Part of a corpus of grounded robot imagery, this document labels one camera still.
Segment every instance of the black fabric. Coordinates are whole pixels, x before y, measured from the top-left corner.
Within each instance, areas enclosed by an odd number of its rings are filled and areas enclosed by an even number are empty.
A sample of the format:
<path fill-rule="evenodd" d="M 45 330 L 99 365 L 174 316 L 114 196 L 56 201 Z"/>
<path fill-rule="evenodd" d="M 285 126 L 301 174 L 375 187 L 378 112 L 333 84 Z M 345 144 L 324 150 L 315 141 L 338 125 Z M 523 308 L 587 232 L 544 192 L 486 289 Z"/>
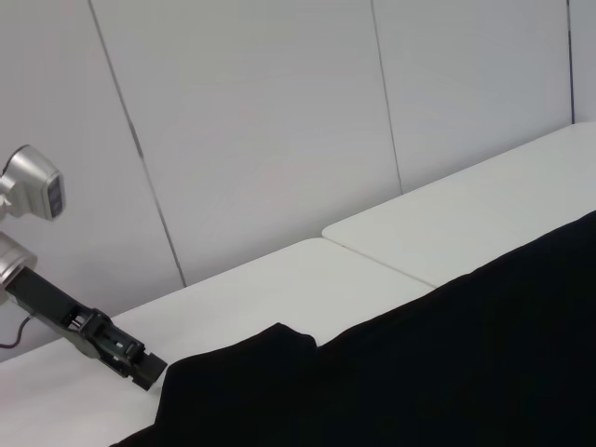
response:
<path fill-rule="evenodd" d="M 182 360 L 118 445 L 596 445 L 595 256 L 592 213 L 319 349 Z"/>

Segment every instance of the black cable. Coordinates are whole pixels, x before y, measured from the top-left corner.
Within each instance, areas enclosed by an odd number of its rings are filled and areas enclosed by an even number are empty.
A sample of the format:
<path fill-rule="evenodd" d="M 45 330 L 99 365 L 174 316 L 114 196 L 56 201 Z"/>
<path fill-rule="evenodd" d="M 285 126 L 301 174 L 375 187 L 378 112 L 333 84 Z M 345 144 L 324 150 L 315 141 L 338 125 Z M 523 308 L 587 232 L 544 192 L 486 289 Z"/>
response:
<path fill-rule="evenodd" d="M 2 349 L 12 349 L 13 347 L 17 347 L 20 343 L 20 338 L 22 337 L 22 330 L 25 327 L 25 324 L 27 324 L 27 322 L 33 317 L 33 315 L 30 315 L 29 317 L 27 317 L 26 319 L 24 319 L 22 321 L 22 323 L 19 326 L 19 331 L 17 332 L 17 341 L 15 343 L 13 343 L 12 345 L 2 345 L 0 344 L 0 348 Z"/>

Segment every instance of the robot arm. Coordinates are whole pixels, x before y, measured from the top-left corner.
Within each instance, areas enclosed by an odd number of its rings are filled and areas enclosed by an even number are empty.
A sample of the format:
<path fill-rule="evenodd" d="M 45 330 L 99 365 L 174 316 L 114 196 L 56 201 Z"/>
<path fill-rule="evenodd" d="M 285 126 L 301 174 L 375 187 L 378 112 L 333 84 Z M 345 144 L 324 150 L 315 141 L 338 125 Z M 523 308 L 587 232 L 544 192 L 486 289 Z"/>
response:
<path fill-rule="evenodd" d="M 64 206 L 61 173 L 32 146 L 21 147 L 0 178 L 0 221 L 7 213 L 31 213 L 53 221 Z M 117 328 L 102 311 L 82 305 L 37 275 L 36 261 L 34 254 L 0 232 L 0 305 L 11 298 L 87 357 L 149 389 L 167 363 L 147 355 L 143 343 Z"/>

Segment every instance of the white wall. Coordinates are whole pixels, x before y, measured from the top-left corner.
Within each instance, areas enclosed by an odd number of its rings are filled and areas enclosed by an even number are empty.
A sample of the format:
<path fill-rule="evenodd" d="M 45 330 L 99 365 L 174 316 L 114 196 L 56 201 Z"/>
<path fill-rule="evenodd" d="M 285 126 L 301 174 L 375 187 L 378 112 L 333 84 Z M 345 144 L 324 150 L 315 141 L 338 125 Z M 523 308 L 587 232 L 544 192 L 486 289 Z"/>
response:
<path fill-rule="evenodd" d="M 374 5 L 404 192 L 571 124 L 564 0 Z"/>
<path fill-rule="evenodd" d="M 368 0 L 93 4 L 188 283 L 400 193 Z"/>
<path fill-rule="evenodd" d="M 596 1 L 570 0 L 576 122 L 596 121 Z"/>
<path fill-rule="evenodd" d="M 39 256 L 39 274 L 110 315 L 181 288 L 86 2 L 0 2 L 0 163 L 30 143 L 63 172 L 55 222 L 7 217 L 1 230 Z M 0 307 L 0 343 L 24 311 Z M 0 360 L 53 338 L 37 320 Z"/>

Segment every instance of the white table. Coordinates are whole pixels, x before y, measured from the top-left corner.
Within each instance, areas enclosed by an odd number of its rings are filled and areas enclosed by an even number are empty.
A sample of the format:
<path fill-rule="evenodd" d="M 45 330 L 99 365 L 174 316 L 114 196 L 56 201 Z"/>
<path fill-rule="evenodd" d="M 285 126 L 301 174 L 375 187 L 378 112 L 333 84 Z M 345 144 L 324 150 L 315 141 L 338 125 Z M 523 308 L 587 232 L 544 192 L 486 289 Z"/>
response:
<path fill-rule="evenodd" d="M 329 226 L 438 287 L 596 210 L 596 123 L 573 125 Z"/>
<path fill-rule="evenodd" d="M 165 361 L 232 345 L 276 322 L 319 344 L 431 289 L 310 239 L 114 318 Z M 0 363 L 0 444 L 105 447 L 151 425 L 142 391 L 64 340 Z"/>

